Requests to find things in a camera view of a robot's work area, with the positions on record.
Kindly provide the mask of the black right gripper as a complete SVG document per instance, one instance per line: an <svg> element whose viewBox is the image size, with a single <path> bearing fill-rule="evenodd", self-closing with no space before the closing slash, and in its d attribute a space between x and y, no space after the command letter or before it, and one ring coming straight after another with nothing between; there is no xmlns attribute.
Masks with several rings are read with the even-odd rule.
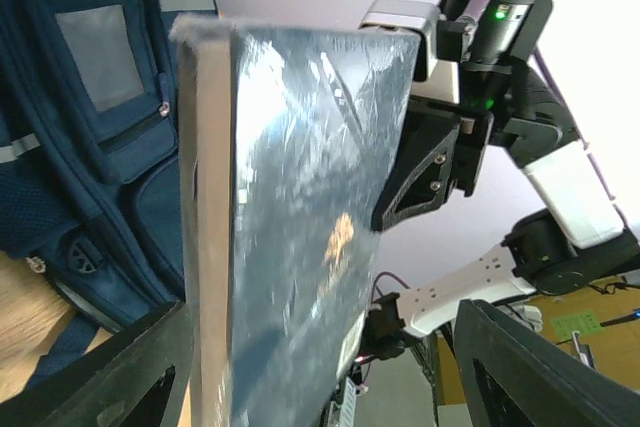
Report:
<svg viewBox="0 0 640 427"><path fill-rule="evenodd" d="M490 0L467 60L452 67L459 100L411 96L374 231L439 209L454 189L470 196L489 145L518 167L553 150L554 95L527 64L551 11L551 0Z"/></svg>

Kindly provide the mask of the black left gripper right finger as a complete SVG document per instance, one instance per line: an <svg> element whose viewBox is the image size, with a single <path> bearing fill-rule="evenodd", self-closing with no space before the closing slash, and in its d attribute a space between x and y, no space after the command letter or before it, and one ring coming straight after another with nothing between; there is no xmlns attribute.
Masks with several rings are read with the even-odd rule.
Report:
<svg viewBox="0 0 640 427"><path fill-rule="evenodd" d="M637 426L639 395L481 300L459 304L454 351L474 426Z"/></svg>

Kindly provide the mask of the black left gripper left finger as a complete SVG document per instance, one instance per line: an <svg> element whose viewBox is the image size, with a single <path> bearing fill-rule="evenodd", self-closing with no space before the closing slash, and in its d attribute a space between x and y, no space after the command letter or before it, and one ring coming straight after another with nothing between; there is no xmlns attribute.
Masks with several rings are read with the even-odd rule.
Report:
<svg viewBox="0 0 640 427"><path fill-rule="evenodd" d="M176 426L191 373L188 307L168 304L1 404L3 426Z"/></svg>

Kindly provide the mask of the dark blue hardcover book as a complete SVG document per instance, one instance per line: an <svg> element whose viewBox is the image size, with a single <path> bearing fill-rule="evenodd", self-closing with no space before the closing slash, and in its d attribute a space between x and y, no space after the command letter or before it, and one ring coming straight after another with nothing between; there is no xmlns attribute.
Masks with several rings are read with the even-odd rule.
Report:
<svg viewBox="0 0 640 427"><path fill-rule="evenodd" d="M357 355L418 51L407 33L182 14L196 426L310 426Z"/></svg>

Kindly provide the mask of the navy blue student backpack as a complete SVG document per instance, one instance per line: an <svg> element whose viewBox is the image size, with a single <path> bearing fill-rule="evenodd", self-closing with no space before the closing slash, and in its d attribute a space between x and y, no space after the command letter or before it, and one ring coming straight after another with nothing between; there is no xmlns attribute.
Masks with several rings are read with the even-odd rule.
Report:
<svg viewBox="0 0 640 427"><path fill-rule="evenodd" d="M216 0L1 0L1 248L76 309L30 385L185 297L178 61Z"/></svg>

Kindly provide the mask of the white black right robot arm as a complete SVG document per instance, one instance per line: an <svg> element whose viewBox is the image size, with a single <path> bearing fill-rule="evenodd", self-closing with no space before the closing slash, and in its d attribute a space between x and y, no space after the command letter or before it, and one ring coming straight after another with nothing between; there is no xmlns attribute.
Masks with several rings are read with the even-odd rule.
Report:
<svg viewBox="0 0 640 427"><path fill-rule="evenodd" d="M403 133L372 226L385 231L475 190L485 150L502 148L544 208L467 266L375 300L367 353L407 347L460 302L573 292L639 252L569 108L530 66L552 0L376 0L363 25L419 38Z"/></svg>

